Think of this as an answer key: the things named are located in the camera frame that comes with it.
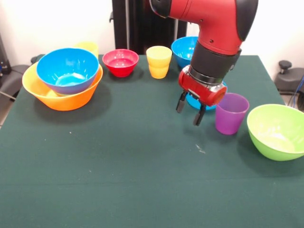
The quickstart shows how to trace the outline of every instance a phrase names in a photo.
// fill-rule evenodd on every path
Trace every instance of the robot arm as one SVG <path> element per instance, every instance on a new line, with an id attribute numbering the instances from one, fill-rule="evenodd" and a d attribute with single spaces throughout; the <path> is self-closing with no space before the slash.
<path id="1" fill-rule="evenodd" d="M 198 99 L 201 110 L 194 124 L 199 125 L 206 105 L 216 105 L 227 90 L 222 81 L 240 56 L 240 46 L 253 24 L 258 0 L 150 0 L 150 5 L 161 17 L 199 25 L 191 64 L 179 76 L 184 92 L 177 105 L 181 112 L 187 93 Z"/>

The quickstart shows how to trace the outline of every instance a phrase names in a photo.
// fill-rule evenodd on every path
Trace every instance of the light blue bowl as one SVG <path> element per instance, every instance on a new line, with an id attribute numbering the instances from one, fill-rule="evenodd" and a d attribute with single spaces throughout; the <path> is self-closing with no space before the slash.
<path id="1" fill-rule="evenodd" d="M 182 37 L 172 43 L 171 50 L 181 68 L 190 64 L 197 40 L 198 37 Z"/>
<path id="2" fill-rule="evenodd" d="M 98 68 L 98 59 L 91 52 L 64 48 L 43 56 L 37 64 L 37 75 L 56 93 L 71 95 L 85 91 Z"/>
<path id="3" fill-rule="evenodd" d="M 197 100 L 197 99 L 194 99 L 191 95 L 187 94 L 186 95 L 186 100 L 188 102 L 188 104 L 190 104 L 190 106 L 192 106 L 193 108 L 195 109 L 200 109 L 200 102 Z M 217 106 L 214 105 L 214 106 L 207 106 L 206 107 L 206 110 L 209 111 L 209 110 L 214 110 Z"/>

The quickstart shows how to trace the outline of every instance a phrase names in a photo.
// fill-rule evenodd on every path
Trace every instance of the green bowl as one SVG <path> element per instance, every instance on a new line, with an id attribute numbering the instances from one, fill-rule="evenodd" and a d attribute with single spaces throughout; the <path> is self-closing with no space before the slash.
<path id="1" fill-rule="evenodd" d="M 288 161 L 304 155 L 304 113 L 280 104 L 254 108 L 247 125 L 253 144 L 265 157 Z"/>

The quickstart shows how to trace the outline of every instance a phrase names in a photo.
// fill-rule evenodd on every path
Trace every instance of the cup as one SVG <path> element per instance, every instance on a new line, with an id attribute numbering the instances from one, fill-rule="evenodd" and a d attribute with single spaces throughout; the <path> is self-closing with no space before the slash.
<path id="1" fill-rule="evenodd" d="M 172 51 L 164 46 L 154 46 L 146 51 L 151 76 L 156 79 L 166 77 L 171 62 Z"/>
<path id="2" fill-rule="evenodd" d="M 215 127 L 222 134 L 238 132 L 249 109 L 249 101 L 234 93 L 226 93 L 215 111 Z"/>
<path id="3" fill-rule="evenodd" d="M 83 41 L 80 42 L 76 45 L 74 45 L 74 48 L 80 48 L 80 49 L 84 49 L 87 50 L 89 52 L 92 52 L 96 58 L 98 59 L 98 45 L 94 42 L 90 42 L 90 41 Z"/>

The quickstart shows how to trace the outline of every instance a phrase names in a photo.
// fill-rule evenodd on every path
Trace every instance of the red bowl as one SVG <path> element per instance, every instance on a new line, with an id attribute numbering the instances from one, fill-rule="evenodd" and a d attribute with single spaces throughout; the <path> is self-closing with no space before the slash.
<path id="1" fill-rule="evenodd" d="M 127 77 L 138 63 L 139 56 L 127 49 L 116 49 L 103 56 L 103 62 L 116 77 Z"/>

